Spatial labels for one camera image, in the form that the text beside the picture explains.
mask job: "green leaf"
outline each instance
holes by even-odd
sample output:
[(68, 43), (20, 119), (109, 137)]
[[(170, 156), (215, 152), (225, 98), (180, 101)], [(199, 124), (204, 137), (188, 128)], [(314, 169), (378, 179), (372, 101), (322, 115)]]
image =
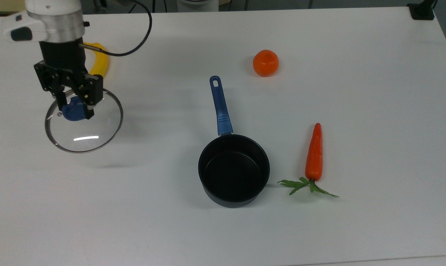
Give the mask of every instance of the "green leaf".
[(302, 187), (304, 187), (304, 186), (303, 186), (303, 185), (300, 185), (300, 186), (298, 186), (298, 187), (292, 189), (292, 191), (289, 193), (289, 195), (294, 194), (297, 190), (301, 189)]
[(308, 184), (309, 183), (309, 180), (307, 180), (304, 177), (299, 178), (299, 180), (302, 181), (302, 183), (304, 183), (304, 184)]
[(316, 187), (315, 182), (310, 181), (310, 192), (315, 191), (315, 187)]
[(325, 190), (319, 188), (319, 187), (315, 184), (315, 182), (313, 182), (313, 186), (315, 187), (315, 191), (318, 192), (318, 193), (322, 193), (322, 194), (330, 195), (330, 196), (335, 197), (335, 198), (339, 198), (339, 196), (330, 194), (330, 193), (326, 192)]
[(284, 187), (299, 187), (299, 186), (303, 186), (304, 184), (301, 182), (297, 182), (297, 181), (289, 181), (289, 180), (281, 180), (279, 182), (277, 182), (278, 184), (283, 185)]

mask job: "black saucepan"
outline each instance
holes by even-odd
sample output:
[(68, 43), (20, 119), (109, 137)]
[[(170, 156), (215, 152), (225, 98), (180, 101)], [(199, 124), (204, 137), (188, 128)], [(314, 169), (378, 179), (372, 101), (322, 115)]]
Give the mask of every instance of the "black saucepan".
[(252, 202), (269, 179), (269, 160), (252, 139), (233, 134), (223, 87), (218, 76), (210, 78), (218, 135), (198, 160), (198, 175), (207, 195), (223, 207), (237, 208)]

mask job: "pan handle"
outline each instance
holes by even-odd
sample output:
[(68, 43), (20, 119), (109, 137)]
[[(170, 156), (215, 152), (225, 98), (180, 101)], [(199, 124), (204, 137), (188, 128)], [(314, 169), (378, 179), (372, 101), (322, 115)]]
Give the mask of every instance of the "pan handle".
[(213, 103), (215, 103), (216, 122), (218, 126), (218, 135), (228, 135), (233, 133), (233, 126), (231, 126), (230, 115), (226, 108), (226, 101), (224, 100), (222, 81), (220, 77), (213, 76), (210, 78), (210, 87), (212, 88)]

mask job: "table surface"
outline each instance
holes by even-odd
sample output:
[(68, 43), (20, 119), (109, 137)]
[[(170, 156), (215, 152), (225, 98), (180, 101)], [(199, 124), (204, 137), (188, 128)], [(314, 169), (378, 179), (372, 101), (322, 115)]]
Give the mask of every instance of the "table surface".
[[(446, 40), (406, 7), (155, 14), (146, 44), (111, 58), (125, 111), (116, 138), (69, 154), (44, 132), (52, 98), (37, 43), (0, 30), (0, 265), (301, 265), (446, 255)], [(92, 15), (84, 40), (124, 52), (142, 14)], [(278, 72), (252, 70), (275, 51)], [(266, 188), (238, 209), (197, 172), (217, 137), (208, 79), (222, 79), (235, 133), (265, 149)], [(311, 130), (320, 187), (289, 196)]]
[(322, 266), (446, 266), (446, 256), (331, 263)]

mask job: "carrot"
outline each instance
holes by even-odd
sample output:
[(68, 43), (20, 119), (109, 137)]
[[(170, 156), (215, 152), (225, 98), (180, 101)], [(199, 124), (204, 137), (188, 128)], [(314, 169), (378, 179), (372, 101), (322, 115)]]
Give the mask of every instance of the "carrot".
[(297, 190), (310, 186), (310, 192), (319, 192), (322, 194), (327, 194), (332, 197), (339, 198), (337, 195), (330, 194), (325, 190), (319, 188), (315, 182), (320, 180), (321, 173), (323, 170), (323, 146), (322, 146), (322, 136), (321, 136), (321, 125), (316, 123), (313, 128), (313, 134), (309, 145), (309, 152), (307, 155), (307, 162), (305, 163), (305, 176), (299, 178), (298, 181), (281, 180), (277, 183), (285, 187), (293, 187), (294, 189), (289, 193), (289, 195), (294, 194)]
[(305, 177), (308, 180), (318, 181), (321, 178), (323, 168), (323, 147), (321, 142), (321, 125), (320, 123), (316, 123), (313, 128), (309, 154), (307, 155), (307, 162), (305, 164)]

